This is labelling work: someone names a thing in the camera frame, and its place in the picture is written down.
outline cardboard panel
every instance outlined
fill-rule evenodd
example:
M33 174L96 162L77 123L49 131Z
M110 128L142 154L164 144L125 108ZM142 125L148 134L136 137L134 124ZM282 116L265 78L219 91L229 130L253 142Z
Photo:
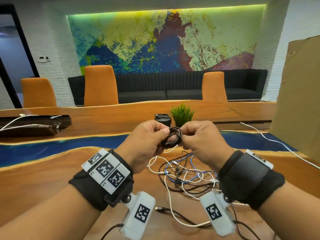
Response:
M320 36L289 43L270 133L320 162Z

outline doorway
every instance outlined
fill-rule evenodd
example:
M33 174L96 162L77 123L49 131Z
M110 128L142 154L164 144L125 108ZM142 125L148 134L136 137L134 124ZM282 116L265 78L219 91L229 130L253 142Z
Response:
M0 77L16 109L23 104L21 79L39 77L13 5L0 5Z

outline green plant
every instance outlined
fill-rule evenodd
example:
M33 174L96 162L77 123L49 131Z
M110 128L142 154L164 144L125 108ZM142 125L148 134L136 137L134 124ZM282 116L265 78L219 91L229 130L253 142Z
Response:
M192 120L194 111L191 111L191 107L185 106L185 104L182 103L178 105L178 107L171 107L170 114L174 119L176 126L180 128L182 127L182 125Z

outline black sofa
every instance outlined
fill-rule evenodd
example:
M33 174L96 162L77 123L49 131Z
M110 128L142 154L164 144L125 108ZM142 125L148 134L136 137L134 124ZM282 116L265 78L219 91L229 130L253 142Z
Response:
M224 70L228 100L260 99L267 70ZM119 103L152 100L202 100L202 78L206 71L116 74ZM85 77L68 78L74 103L84 104Z

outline fingernail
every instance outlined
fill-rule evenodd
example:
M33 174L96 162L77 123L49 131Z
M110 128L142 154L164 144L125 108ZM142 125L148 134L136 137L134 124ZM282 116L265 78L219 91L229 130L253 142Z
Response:
M163 128L162 131L165 132L166 134L170 133L170 129L169 128Z

